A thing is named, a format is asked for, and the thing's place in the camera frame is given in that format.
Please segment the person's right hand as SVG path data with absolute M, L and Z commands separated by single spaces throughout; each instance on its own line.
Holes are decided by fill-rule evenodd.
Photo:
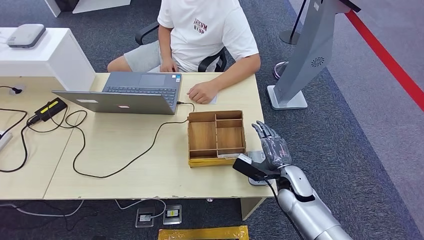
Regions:
M 179 68 L 177 63 L 171 57 L 166 57 L 162 59 L 159 71 L 161 73 L 175 73 L 179 71 Z

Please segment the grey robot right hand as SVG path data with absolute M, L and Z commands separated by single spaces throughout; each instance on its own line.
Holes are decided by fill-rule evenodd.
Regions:
M 269 170 L 276 170 L 292 164 L 292 157 L 286 141 L 271 127 L 257 120 L 251 126 L 255 129 L 265 155 Z

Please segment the person's left hand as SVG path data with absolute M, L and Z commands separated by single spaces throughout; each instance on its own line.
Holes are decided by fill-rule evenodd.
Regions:
M 209 104 L 218 94 L 219 88 L 211 81 L 195 84 L 188 92 L 188 98 L 197 104 Z

